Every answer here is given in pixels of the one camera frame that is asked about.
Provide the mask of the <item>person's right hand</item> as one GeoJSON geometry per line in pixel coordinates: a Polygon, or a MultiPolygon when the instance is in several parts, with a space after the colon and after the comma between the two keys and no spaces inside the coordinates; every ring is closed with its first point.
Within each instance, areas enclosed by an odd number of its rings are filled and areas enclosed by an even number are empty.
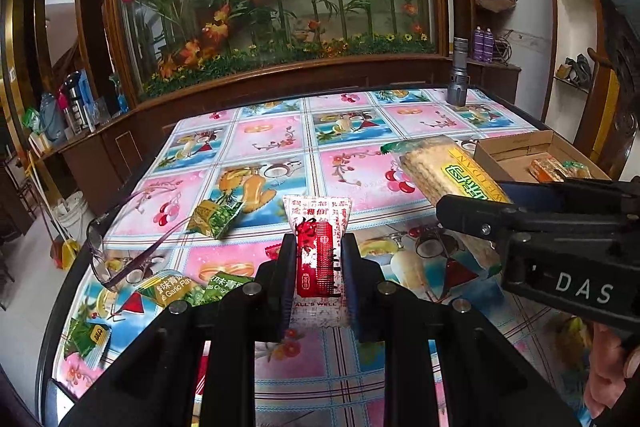
{"type": "Polygon", "coordinates": [[[589,376],[584,391],[585,405],[592,418],[612,409],[639,366],[639,348],[627,353],[622,340],[608,326],[593,324],[589,376]]]}

